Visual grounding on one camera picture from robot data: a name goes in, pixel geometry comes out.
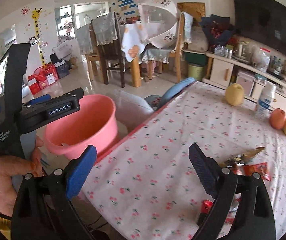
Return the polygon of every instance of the pink plastic basin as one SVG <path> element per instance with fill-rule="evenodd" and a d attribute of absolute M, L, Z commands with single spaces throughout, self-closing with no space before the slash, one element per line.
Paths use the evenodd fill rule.
<path fill-rule="evenodd" d="M 47 149 L 55 155 L 65 155 L 69 160 L 79 158 L 89 144 L 96 147 L 99 156 L 119 141 L 115 104 L 111 98 L 89 95 L 84 96 L 79 104 L 80 111 L 45 128 Z"/>

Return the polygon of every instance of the white bottle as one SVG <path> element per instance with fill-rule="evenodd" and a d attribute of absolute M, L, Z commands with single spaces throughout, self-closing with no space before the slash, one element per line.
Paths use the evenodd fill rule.
<path fill-rule="evenodd" d="M 275 97 L 276 86 L 267 82 L 265 87 L 263 88 L 259 100 L 255 107 L 255 117 L 258 119 L 265 119 L 268 116 L 269 107 L 274 100 Z"/>

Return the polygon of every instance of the green trash can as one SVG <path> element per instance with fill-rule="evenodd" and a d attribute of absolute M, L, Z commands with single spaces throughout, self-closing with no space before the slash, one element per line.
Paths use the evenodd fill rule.
<path fill-rule="evenodd" d="M 195 78 L 195 80 L 202 81 L 202 78 L 204 76 L 203 70 L 204 70 L 203 66 L 189 63 L 188 64 L 188 77 L 193 77 Z"/>

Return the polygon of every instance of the red tablecloth edge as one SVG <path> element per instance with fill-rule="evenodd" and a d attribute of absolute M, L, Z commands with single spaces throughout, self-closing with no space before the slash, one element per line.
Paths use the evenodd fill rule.
<path fill-rule="evenodd" d="M 143 126 L 145 126 L 150 120 L 155 118 L 161 111 L 163 111 L 167 105 L 172 102 L 175 98 L 177 98 L 179 95 L 181 95 L 185 90 L 187 90 L 191 85 L 195 84 L 197 81 L 189 84 L 187 87 L 182 89 L 175 97 L 173 97 L 168 103 L 166 103 L 162 108 L 157 110 L 154 114 L 152 114 L 149 118 L 147 118 L 143 123 L 141 123 L 139 126 L 137 126 L 133 131 L 131 131 L 128 135 L 126 135 L 122 140 L 120 140 L 117 144 L 113 145 L 111 148 L 109 148 L 106 152 L 100 154 L 94 165 L 99 163 L 101 160 L 103 160 L 105 157 L 110 155 L 112 151 L 114 151 L 118 146 L 120 146 L 122 143 L 124 143 L 129 137 L 131 137 L 134 133 L 136 133 L 138 130 L 140 130 Z"/>

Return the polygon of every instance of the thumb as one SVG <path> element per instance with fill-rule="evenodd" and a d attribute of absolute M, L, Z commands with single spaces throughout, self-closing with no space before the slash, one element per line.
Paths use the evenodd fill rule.
<path fill-rule="evenodd" d="M 33 162 L 16 156 L 0 156 L 0 173 L 4 176 L 35 174 L 36 165 Z"/>

